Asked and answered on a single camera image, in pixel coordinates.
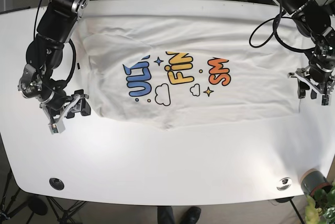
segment shoe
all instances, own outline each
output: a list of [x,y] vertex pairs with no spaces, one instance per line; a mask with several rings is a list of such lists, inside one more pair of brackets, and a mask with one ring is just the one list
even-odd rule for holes
[[184,214],[180,224],[195,224],[198,222],[201,214],[201,209],[198,207],[191,207]]

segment white t-shirt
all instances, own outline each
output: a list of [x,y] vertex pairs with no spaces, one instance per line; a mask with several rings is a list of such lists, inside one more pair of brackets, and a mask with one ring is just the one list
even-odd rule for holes
[[[287,74],[301,58],[275,40],[251,48],[256,26],[199,17],[83,19],[74,42],[89,103],[102,117],[163,129],[298,113],[297,85]],[[298,35],[280,29],[300,48]],[[260,31],[253,43],[268,36]]]

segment floor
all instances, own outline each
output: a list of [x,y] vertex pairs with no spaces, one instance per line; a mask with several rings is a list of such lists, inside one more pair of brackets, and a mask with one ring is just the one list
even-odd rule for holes
[[[39,0],[13,0],[13,8],[19,7],[36,7]],[[47,4],[47,0],[43,0],[43,5]],[[0,193],[2,192],[6,175],[9,171],[9,164],[6,153],[0,138]],[[17,185],[12,180],[8,195],[11,196]],[[29,194],[22,192],[19,194],[14,206],[22,203]],[[44,202],[47,202],[44,196],[40,196]],[[304,196],[295,197],[293,199],[298,210],[304,214],[306,200]],[[73,201],[59,199],[60,204],[66,208],[73,204]],[[259,201],[253,203],[227,204],[215,206],[200,206],[202,215],[199,224],[297,224],[300,223],[293,208],[289,203],[278,204],[274,201]],[[187,206],[174,206],[176,220],[180,220]],[[88,203],[74,219],[83,223],[119,223],[119,224],[152,224],[156,223],[156,207],[154,206],[130,206],[130,205],[113,205]],[[11,224],[26,223],[30,211],[28,208],[21,211],[12,220]],[[48,214],[44,217],[34,216],[31,224],[36,223],[57,223],[55,216],[49,208]]]

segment white table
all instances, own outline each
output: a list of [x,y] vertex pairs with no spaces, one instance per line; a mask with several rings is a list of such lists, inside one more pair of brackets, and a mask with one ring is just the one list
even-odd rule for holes
[[[277,7],[228,1],[113,0],[91,2],[86,16],[187,14],[261,22],[277,12]],[[327,175],[335,154],[335,107],[309,98],[292,117],[167,132],[92,112],[65,120],[66,131],[52,136],[38,101],[17,91],[35,13],[0,16],[0,131],[24,191],[104,203],[206,205],[300,195],[298,180],[307,170],[316,167]],[[67,76],[71,61],[67,45],[55,79]],[[79,88],[76,71],[66,91]],[[65,189],[54,190],[52,177]],[[285,177],[293,184],[280,192],[277,183]]]

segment gray pot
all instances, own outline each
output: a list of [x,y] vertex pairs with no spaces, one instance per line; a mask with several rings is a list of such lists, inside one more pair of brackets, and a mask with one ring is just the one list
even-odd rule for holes
[[332,188],[331,184],[327,181],[324,175],[315,169],[311,169],[306,172],[302,176],[300,184],[304,194],[310,195],[311,197],[314,196],[315,191],[318,189],[323,188],[328,193]]

